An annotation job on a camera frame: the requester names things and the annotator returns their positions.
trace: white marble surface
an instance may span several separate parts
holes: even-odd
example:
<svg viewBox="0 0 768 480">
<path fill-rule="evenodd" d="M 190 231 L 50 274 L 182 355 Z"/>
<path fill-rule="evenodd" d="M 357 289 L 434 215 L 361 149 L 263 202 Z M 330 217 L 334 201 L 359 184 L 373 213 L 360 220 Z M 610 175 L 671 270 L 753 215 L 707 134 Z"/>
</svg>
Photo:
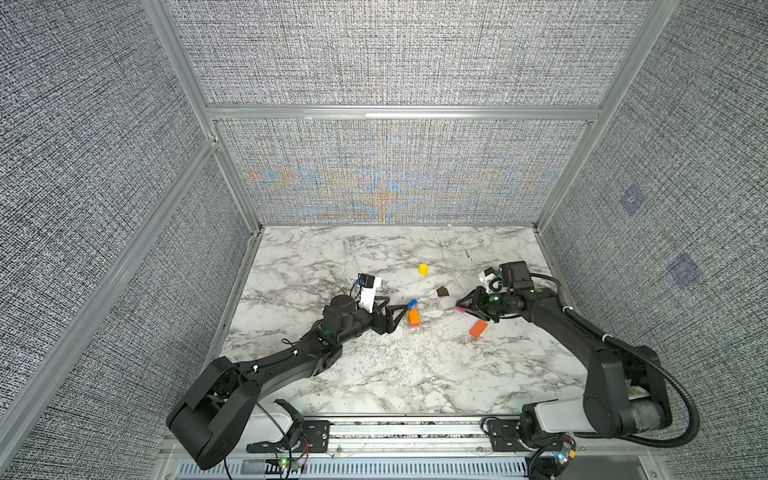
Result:
<svg viewBox="0 0 768 480">
<path fill-rule="evenodd" d="M 331 369 L 268 399 L 286 399 L 305 415 L 516 413 L 531 401 L 580 395 L 585 368 L 544 330 L 508 319 L 475 340 L 468 331 L 477 319 L 453 309 L 480 270 L 516 260 L 548 273 L 523 227 L 268 227 L 222 354 L 241 361 L 283 349 L 280 340 L 304 334 L 357 273 L 372 273 L 393 304 L 419 301 L 422 325 L 364 333 Z M 439 286 L 451 296 L 439 299 Z"/>
</svg>

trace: black corrugated hose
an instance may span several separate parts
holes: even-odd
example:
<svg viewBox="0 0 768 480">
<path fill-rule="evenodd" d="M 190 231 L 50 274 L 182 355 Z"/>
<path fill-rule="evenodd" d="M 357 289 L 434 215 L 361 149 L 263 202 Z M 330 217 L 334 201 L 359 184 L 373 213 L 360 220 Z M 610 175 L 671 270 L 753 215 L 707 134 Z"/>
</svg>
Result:
<svg viewBox="0 0 768 480">
<path fill-rule="evenodd" d="M 539 273 L 531 273 L 531 276 L 543 278 L 545 280 L 549 280 L 555 283 L 558 286 L 558 299 L 560 301 L 560 305 L 563 308 L 563 312 L 566 315 L 568 315 L 570 319 L 578 323 L 579 326 L 586 329 L 588 332 L 592 333 L 593 335 L 601 337 L 603 339 L 603 342 L 607 343 L 608 345 L 614 346 L 618 349 L 622 349 L 623 351 L 629 353 L 635 358 L 647 363 L 648 365 L 651 365 L 661 374 L 661 376 L 663 376 L 669 382 L 670 385 L 672 385 L 672 388 L 674 388 L 675 391 L 677 391 L 677 393 L 682 398 L 683 403 L 685 404 L 685 408 L 688 410 L 688 427 L 685 429 L 685 432 L 681 433 L 679 436 L 673 439 L 663 439 L 663 440 L 644 439 L 643 437 L 638 437 L 635 435 L 627 435 L 624 437 L 620 437 L 621 439 L 628 440 L 629 442 L 638 443 L 640 445 L 645 445 L 648 447 L 654 447 L 657 449 L 671 449 L 673 447 L 679 447 L 679 446 L 685 445 L 696 437 L 696 435 L 699 432 L 699 428 L 701 427 L 701 417 L 699 415 L 699 409 L 696 407 L 696 403 L 694 403 L 694 399 L 690 396 L 688 391 L 680 384 L 680 382 L 677 381 L 677 379 L 675 379 L 664 367 L 656 364 L 655 362 L 652 362 L 643 353 L 637 351 L 632 345 L 626 343 L 621 339 L 613 337 L 610 334 L 606 334 L 606 332 L 604 332 L 602 329 L 595 326 L 592 322 L 590 322 L 589 320 L 585 319 L 583 316 L 576 313 L 571 307 L 565 308 L 568 304 L 565 302 L 562 296 L 562 292 L 561 292 L 562 285 L 560 283 L 560 280 L 557 280 L 552 276 L 541 275 Z"/>
</svg>

